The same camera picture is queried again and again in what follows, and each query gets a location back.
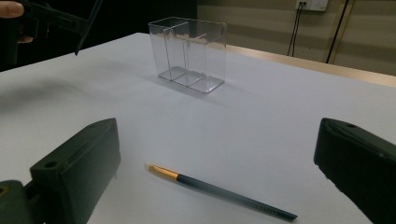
white tabletop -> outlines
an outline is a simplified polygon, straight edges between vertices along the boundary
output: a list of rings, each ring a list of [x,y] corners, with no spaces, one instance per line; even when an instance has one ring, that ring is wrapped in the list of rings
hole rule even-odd
[[[287,223],[166,181],[145,162],[268,203],[294,223],[370,223],[314,164],[322,118],[395,143],[396,89],[227,53],[209,94],[157,77],[135,34],[0,74],[0,180],[85,126],[116,118],[121,165],[89,223]]]

clear plastic container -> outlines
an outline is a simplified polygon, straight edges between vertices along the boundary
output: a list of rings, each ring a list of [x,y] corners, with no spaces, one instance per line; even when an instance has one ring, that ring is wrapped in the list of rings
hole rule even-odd
[[[205,93],[224,83],[225,23],[172,17],[148,28],[159,77]]]

